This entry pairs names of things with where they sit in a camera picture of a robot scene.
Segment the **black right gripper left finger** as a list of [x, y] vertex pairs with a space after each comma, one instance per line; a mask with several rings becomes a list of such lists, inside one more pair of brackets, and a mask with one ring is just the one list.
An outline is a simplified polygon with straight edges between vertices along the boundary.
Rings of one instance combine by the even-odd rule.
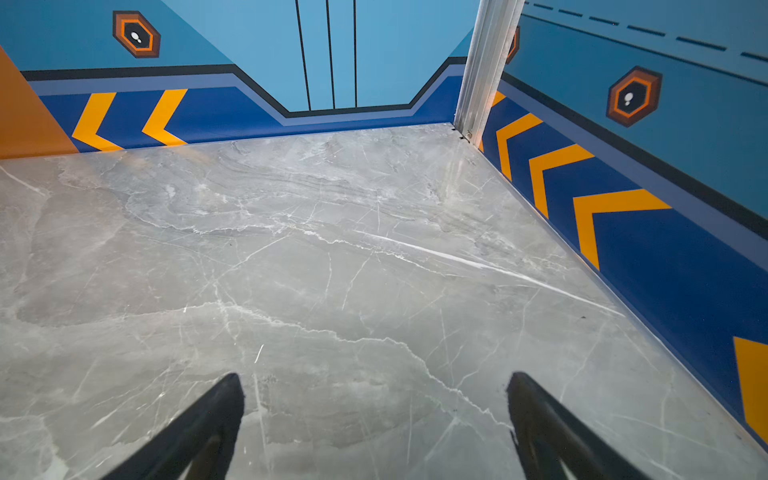
[[224, 479], [235, 452], [245, 396], [229, 373], [107, 479]]

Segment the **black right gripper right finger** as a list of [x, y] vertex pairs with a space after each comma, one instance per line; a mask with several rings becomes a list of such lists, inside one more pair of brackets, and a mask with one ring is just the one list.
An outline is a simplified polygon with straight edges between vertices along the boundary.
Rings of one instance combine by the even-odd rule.
[[527, 479], [645, 479], [528, 374], [507, 386], [512, 440]]

